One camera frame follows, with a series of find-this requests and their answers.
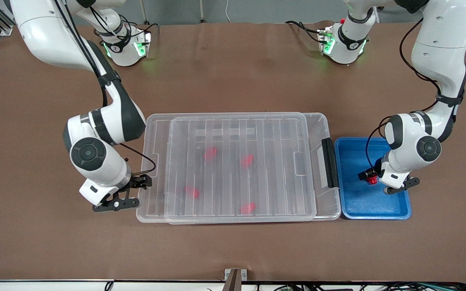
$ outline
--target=blue tray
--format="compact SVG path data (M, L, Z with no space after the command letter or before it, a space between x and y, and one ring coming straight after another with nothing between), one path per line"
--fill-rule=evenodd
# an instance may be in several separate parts
M369 185L357 174L370 166L364 148L366 137L342 137L335 141L335 157L339 174L341 208L348 219L408 219L411 204L407 191L386 195L381 182ZM368 155L374 162L390 150L383 138L372 138Z

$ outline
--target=brown table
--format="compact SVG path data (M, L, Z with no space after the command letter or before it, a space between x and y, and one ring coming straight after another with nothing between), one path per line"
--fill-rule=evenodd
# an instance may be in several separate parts
M146 116L322 112L333 138L367 136L384 116L434 100L398 54L410 27L376 24L365 53L342 66L284 24L165 26L150 59L116 69ZM97 41L88 27L81 33ZM439 160L416 171L422 183L410 190L406 221L199 226L91 211L62 129L100 103L91 72L41 63L17 30L1 38L0 278L215 280L242 267L250 280L466 282L466 97ZM141 149L143 138L129 144ZM135 154L118 151L139 169Z

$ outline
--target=gray floor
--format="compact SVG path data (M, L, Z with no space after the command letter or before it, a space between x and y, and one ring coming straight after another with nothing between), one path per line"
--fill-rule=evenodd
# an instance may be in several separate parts
M116 8L128 20L144 22L141 0L129 0ZM151 23L198 24L200 22L199 0L142 0L146 17ZM231 22L282 23L287 20L314 23L320 20L338 20L346 17L346 6L341 0L202 0L206 22L227 22L226 2ZM9 0L0 0L0 5ZM422 14L411 15L399 6L386 7L379 11L379 22L417 22ZM80 18L79 25L87 25Z

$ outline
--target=red object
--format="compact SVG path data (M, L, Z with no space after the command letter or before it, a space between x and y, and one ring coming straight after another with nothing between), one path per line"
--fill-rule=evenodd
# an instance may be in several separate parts
M251 164L253 164L254 160L255 160L254 155L248 155L240 161L240 166L242 166L242 168L244 169L247 169L248 167L251 166Z
M255 209L256 209L256 203L251 202L251 203L248 203L248 204L244 204L244 206L242 206L240 208L240 213L241 214L251 214L251 213L253 213L253 211Z
M366 182L370 185L375 185L379 181L377 180L377 176L373 176L373 177L369 177L368 179L366 179Z
M193 188L192 186L186 186L184 188L184 191L186 192L187 195L190 195L194 197L195 199L199 198L200 192L196 188Z
M205 160L213 160L216 155L217 155L217 148L216 147L211 147L211 148L208 148L205 151L204 159Z

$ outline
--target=black handle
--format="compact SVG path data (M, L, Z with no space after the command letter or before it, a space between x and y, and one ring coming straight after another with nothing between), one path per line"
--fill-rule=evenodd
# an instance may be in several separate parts
M329 188L339 187L339 177L337 175L337 164L335 163L335 151L331 138L321 140L323 146L323 156L325 157L325 169L327 172L327 182Z

